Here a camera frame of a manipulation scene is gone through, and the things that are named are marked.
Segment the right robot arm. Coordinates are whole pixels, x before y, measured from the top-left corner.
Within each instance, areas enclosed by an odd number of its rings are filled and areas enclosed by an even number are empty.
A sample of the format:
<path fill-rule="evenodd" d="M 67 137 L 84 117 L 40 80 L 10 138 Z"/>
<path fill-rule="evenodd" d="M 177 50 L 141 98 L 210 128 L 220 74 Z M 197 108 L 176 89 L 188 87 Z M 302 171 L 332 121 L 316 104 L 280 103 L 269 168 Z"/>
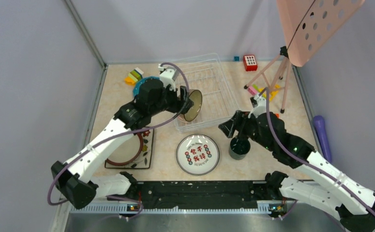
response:
<path fill-rule="evenodd" d="M 281 164 L 312 178 L 313 187 L 285 173 L 266 175 L 266 194 L 291 198 L 322 210 L 351 232 L 375 230 L 375 190 L 368 189 L 338 170 L 299 136 L 288 133 L 284 122 L 271 112 L 255 115 L 236 111 L 219 129 L 228 138 L 254 141 Z"/>

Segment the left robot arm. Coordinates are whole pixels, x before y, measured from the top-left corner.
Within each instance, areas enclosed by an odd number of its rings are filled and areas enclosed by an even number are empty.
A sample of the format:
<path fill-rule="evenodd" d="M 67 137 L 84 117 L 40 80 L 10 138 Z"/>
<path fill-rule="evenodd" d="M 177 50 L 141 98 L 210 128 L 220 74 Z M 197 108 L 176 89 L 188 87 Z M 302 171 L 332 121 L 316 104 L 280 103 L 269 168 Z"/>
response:
<path fill-rule="evenodd" d="M 100 180 L 92 178 L 98 167 L 126 141 L 148 130 L 151 118 L 163 111 L 174 113 L 174 118 L 193 105 L 189 99 L 189 85 L 174 87 L 174 82 L 149 78 L 139 86 L 134 99 L 123 105 L 103 131 L 79 153 L 65 162 L 51 166 L 52 188 L 57 188 L 76 209 L 81 209 L 94 198 L 121 195 L 126 200 L 137 194 L 134 178 L 118 174 Z"/>

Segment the brown flower glazed bowl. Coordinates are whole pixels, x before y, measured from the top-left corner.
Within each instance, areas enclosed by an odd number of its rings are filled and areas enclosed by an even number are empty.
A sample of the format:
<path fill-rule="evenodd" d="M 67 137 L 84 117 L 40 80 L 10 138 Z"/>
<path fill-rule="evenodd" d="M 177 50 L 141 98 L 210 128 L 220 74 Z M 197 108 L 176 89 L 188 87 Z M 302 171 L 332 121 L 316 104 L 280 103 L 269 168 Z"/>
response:
<path fill-rule="evenodd" d="M 189 108 L 189 110 L 183 114 L 182 119 L 185 122 L 194 121 L 200 113 L 203 104 L 203 95 L 202 92 L 198 89 L 193 89 L 190 92 L 189 100 L 193 102 L 193 105 Z"/>

